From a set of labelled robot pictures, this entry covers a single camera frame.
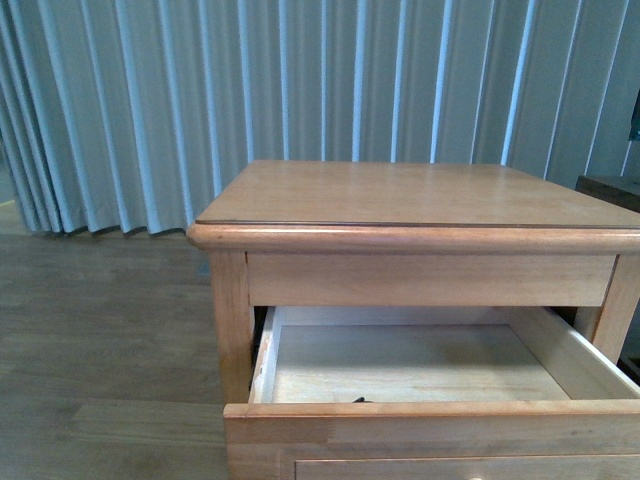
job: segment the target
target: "tabletop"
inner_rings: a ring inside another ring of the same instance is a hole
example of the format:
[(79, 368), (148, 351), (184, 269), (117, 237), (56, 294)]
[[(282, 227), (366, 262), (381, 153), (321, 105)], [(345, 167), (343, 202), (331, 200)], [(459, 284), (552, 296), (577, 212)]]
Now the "tabletop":
[(640, 215), (499, 165), (261, 160), (197, 224), (640, 228)]

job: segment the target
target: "drawer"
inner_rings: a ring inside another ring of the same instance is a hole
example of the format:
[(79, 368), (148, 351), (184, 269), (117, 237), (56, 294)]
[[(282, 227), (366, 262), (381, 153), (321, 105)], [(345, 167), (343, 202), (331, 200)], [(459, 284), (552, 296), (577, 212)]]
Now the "drawer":
[(614, 255), (250, 252), (247, 276), (252, 305), (599, 307), (614, 264)]
[(272, 308), (224, 416), (234, 479), (640, 471), (640, 389), (543, 308)]

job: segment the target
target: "drawer front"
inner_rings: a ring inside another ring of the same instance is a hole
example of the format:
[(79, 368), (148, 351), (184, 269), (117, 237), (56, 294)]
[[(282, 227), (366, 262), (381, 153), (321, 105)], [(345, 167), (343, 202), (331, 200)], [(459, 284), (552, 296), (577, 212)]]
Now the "drawer front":
[(636, 480), (640, 456), (553, 456), (296, 462), (296, 480)]
[[(229, 404), (224, 416), (232, 480), (637, 480), (640, 471), (637, 400)], [(482, 456), (491, 458), (468, 458)], [(541, 456), (557, 463), (556, 476), (538, 475), (548, 462), (532, 457)], [(425, 458), (433, 463), (409, 460)], [(480, 470), (467, 469), (474, 461)]]

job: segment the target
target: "floor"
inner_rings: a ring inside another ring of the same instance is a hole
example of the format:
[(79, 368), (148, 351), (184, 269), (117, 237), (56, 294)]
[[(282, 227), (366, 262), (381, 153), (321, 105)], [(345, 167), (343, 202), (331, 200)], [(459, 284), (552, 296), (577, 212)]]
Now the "floor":
[(0, 478), (227, 478), (204, 255), (0, 205)]

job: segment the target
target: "wood grain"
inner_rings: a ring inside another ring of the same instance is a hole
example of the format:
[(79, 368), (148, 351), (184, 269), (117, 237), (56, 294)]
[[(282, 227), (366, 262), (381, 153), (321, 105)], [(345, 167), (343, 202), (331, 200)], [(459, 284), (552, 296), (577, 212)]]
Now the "wood grain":
[(508, 325), (283, 327), (274, 403), (568, 400)]
[(640, 298), (640, 255), (620, 255), (592, 342), (612, 362), (617, 362), (622, 344)]
[(231, 404), (225, 429), (231, 478), (293, 479), (297, 460), (637, 455), (638, 413), (637, 400)]
[(446, 458), (406, 460), (298, 460), (296, 480), (635, 480), (638, 455)]
[(282, 322), (275, 322), (275, 324), (273, 322), (275, 310), (270, 307), (265, 319), (251, 382), (249, 403), (271, 403), (273, 400), (273, 384), (282, 331)]
[(573, 318), (573, 328), (589, 341), (593, 340), (602, 307), (578, 307)]
[(0, 478), (226, 480), (206, 260), (0, 234)]
[(193, 224), (203, 250), (370, 253), (636, 253), (640, 230), (357, 225)]
[(560, 317), (540, 308), (508, 311), (513, 331), (569, 397), (640, 399), (640, 388)]
[(209, 262), (224, 401), (246, 402), (252, 376), (254, 312), (249, 306), (245, 253), (215, 251)]
[(601, 305), (611, 256), (248, 255), (253, 305)]
[(507, 167), (296, 161), (253, 162), (197, 221), (640, 227), (636, 213)]

